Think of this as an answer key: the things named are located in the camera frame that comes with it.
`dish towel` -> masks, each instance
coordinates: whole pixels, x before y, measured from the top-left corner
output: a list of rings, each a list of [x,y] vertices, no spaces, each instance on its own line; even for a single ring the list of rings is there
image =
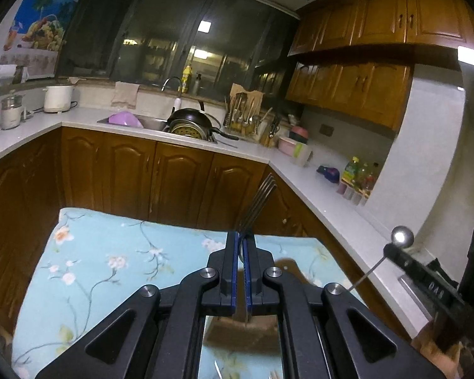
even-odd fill
[[[112,97],[112,106],[125,106],[131,110],[135,110],[137,105],[137,91],[139,84],[116,82],[114,87],[114,96]]]

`window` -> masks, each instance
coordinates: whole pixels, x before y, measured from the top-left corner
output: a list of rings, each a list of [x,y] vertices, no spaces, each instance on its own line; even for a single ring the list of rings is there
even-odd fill
[[[233,83],[246,85],[272,11],[255,0],[212,0],[185,62],[192,66],[192,80],[202,75],[200,96],[223,101]]]
[[[204,0],[139,0],[111,78],[161,84],[171,76]]]
[[[111,51],[133,0],[81,0],[60,53],[57,74],[109,76]]]
[[[281,95],[296,24],[256,0],[81,0],[57,75],[162,85],[191,64],[200,96],[223,102],[233,83]]]

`yellow bottle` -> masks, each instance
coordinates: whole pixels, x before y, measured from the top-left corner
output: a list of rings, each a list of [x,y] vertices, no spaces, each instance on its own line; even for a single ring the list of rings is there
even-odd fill
[[[191,75],[192,75],[192,69],[191,69],[191,64],[188,64],[185,67],[185,70],[182,72],[182,93],[185,94],[188,92],[188,89],[190,88],[190,82],[191,82]]]

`black pan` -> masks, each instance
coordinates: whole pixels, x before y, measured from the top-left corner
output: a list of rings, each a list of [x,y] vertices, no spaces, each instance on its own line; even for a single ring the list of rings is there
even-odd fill
[[[221,131],[219,128],[213,127],[211,120],[209,119],[210,116],[213,118],[216,122],[219,123],[218,120],[216,120],[215,117],[213,117],[210,114],[207,114],[204,111],[200,110],[195,110],[194,108],[181,108],[180,110],[177,110],[172,113],[172,115],[168,118],[167,120],[167,125],[170,126],[170,124],[174,120],[188,120],[191,121],[195,124],[197,124],[200,128],[202,128],[204,131],[207,132],[207,137],[209,137],[213,132],[218,133],[222,137],[228,138],[228,139],[233,139],[235,141],[239,140],[239,137],[236,137],[235,135],[230,135],[227,134],[223,131]]]

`electrical outlet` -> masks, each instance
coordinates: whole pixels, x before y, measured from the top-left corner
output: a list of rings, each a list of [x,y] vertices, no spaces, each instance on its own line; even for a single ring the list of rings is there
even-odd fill
[[[330,125],[325,125],[322,123],[319,129],[319,133],[327,137],[331,137],[332,134],[334,133],[334,127],[331,127]]]

